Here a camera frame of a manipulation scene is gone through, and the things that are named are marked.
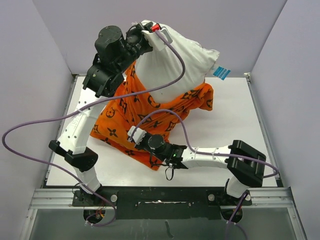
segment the white floor panel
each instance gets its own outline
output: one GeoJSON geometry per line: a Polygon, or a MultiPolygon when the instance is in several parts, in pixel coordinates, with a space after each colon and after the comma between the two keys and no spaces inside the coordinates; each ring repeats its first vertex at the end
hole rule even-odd
{"type": "MultiPolygon", "coordinates": [[[[68,113],[74,111],[80,96],[84,77],[78,77],[68,113]]],[[[213,111],[195,109],[184,121],[190,143],[193,147],[213,148],[232,144],[233,140],[243,140],[247,144],[267,153],[254,104],[245,78],[207,78],[214,88],[213,111]]],[[[186,140],[181,125],[171,132],[170,142],[185,145],[186,140]]],[[[223,187],[232,175],[228,170],[212,167],[177,169],[171,181],[166,180],[165,167],[151,170],[121,153],[106,143],[90,137],[87,146],[98,153],[95,165],[98,179],[104,186],[147,186],[147,187],[223,187]]],[[[55,155],[53,163],[71,172],[73,168],[64,159],[55,155]]],[[[272,169],[265,168],[265,175],[272,169]]],[[[52,167],[47,186],[73,186],[75,179],[65,172],[52,167]]],[[[264,187],[276,187],[274,177],[264,179],[264,187]]]]}

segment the pillow tag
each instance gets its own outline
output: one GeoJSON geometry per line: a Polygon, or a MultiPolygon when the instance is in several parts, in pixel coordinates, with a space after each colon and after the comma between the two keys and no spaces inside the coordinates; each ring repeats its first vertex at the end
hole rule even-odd
{"type": "Polygon", "coordinates": [[[215,76],[215,77],[220,78],[221,80],[225,80],[225,78],[231,72],[231,70],[226,69],[226,68],[224,68],[222,66],[219,66],[219,65],[213,65],[211,70],[213,71],[212,75],[215,76]]]}

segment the glass panel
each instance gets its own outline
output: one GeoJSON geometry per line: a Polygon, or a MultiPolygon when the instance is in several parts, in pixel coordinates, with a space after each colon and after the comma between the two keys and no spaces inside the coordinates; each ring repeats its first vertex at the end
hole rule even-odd
{"type": "MultiPolygon", "coordinates": [[[[30,240],[223,240],[226,221],[205,218],[168,220],[117,220],[110,226],[85,226],[79,209],[40,209],[30,240]]],[[[249,240],[295,240],[287,208],[246,208],[240,225],[249,240]]],[[[244,240],[235,226],[230,240],[244,240]]]]}

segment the red clip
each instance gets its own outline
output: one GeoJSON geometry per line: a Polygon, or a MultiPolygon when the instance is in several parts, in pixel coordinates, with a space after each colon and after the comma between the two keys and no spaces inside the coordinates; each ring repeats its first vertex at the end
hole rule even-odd
{"type": "Polygon", "coordinates": [[[159,24],[156,24],[156,25],[154,25],[154,26],[151,27],[151,30],[152,30],[153,33],[154,33],[156,30],[160,30],[160,29],[161,29],[161,27],[160,27],[159,24]]]}

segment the white wall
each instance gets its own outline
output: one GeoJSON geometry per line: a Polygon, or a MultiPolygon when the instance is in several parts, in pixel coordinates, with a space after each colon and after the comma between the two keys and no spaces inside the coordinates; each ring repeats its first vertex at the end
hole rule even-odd
{"type": "MultiPolygon", "coordinates": [[[[61,116],[71,73],[32,0],[0,1],[1,135],[31,120],[61,116]]],[[[59,123],[21,128],[8,136],[15,149],[48,160],[59,123]]],[[[45,166],[0,149],[0,239],[19,238],[45,166]]]]}
{"type": "Polygon", "coordinates": [[[281,176],[309,240],[320,236],[319,12],[319,0],[288,0],[252,71],[281,176]]]}
{"type": "Polygon", "coordinates": [[[286,0],[33,0],[72,73],[85,74],[99,31],[144,19],[167,24],[242,76],[252,70],[286,0]]]}

